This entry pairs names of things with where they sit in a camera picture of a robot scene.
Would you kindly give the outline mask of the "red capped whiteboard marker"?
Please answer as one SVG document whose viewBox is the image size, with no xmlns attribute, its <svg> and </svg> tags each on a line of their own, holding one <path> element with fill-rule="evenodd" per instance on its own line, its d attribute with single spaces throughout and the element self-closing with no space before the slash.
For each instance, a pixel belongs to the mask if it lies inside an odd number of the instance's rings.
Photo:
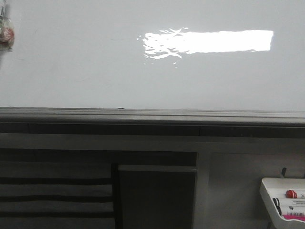
<svg viewBox="0 0 305 229">
<path fill-rule="evenodd" d="M 285 196 L 287 198 L 301 198 L 305 199 L 305 190 L 304 189 L 290 189 L 286 191 Z"/>
</svg>

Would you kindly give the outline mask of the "black capped whiteboard marker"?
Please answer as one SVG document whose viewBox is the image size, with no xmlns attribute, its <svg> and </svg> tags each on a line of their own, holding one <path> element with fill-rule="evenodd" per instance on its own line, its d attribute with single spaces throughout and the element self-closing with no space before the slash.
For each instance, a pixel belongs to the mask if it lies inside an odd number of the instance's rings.
<svg viewBox="0 0 305 229">
<path fill-rule="evenodd" d="M 305 216 L 305 200 L 292 198 L 272 198 L 274 205 L 280 215 L 289 215 L 296 217 Z"/>
</svg>

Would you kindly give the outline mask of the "pink whiteboard marker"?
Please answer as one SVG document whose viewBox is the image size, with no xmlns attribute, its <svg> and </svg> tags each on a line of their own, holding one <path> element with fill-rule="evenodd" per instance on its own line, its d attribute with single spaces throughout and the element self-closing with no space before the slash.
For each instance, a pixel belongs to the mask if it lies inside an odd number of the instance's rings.
<svg viewBox="0 0 305 229">
<path fill-rule="evenodd" d="M 282 215 L 282 217 L 286 220 L 300 220 L 305 221 L 305 215 L 304 214 L 288 214 L 288 215 Z"/>
</svg>

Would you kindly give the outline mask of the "dark panel with white top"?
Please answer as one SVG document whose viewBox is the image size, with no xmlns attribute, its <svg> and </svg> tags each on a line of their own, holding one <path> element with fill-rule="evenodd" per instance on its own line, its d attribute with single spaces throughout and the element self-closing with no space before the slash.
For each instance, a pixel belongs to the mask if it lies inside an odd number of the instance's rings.
<svg viewBox="0 0 305 229">
<path fill-rule="evenodd" d="M 123 170 L 120 174 L 125 229 L 191 229 L 195 172 Z"/>
</svg>

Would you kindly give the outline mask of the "white marker tray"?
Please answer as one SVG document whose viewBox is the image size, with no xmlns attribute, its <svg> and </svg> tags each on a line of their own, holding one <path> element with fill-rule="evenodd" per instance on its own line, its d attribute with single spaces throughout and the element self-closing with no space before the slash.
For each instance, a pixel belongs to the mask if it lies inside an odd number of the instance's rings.
<svg viewBox="0 0 305 229">
<path fill-rule="evenodd" d="M 290 189 L 305 189 L 305 180 L 300 178 L 263 178 L 260 185 L 260 195 L 268 211 L 269 229 L 303 229 L 305 222 L 286 220 L 280 215 L 272 198 L 287 198 L 286 191 Z"/>
</svg>

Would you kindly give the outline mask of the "grey black striped fabric organizer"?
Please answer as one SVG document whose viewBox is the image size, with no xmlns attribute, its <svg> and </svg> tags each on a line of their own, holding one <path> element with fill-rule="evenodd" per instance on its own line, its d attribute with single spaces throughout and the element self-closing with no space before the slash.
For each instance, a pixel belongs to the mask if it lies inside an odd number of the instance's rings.
<svg viewBox="0 0 305 229">
<path fill-rule="evenodd" d="M 119 229 L 110 163 L 2 162 L 3 229 Z"/>
</svg>

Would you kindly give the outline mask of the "red round magnet packet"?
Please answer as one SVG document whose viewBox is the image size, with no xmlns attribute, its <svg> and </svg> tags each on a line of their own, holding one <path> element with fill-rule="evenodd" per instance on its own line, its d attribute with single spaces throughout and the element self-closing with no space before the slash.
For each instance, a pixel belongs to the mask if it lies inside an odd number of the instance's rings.
<svg viewBox="0 0 305 229">
<path fill-rule="evenodd" d="M 15 42 L 14 27 L 9 18 L 5 16 L 6 1 L 0 1 L 0 50 L 9 50 Z"/>
</svg>

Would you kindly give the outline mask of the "white whiteboard with aluminium frame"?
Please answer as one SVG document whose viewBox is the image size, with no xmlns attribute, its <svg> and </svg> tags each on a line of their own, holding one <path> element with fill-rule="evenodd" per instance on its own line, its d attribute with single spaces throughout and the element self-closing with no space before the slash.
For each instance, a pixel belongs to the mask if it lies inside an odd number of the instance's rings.
<svg viewBox="0 0 305 229">
<path fill-rule="evenodd" d="M 9 0 L 12 107 L 303 111 L 302 0 Z"/>
</svg>

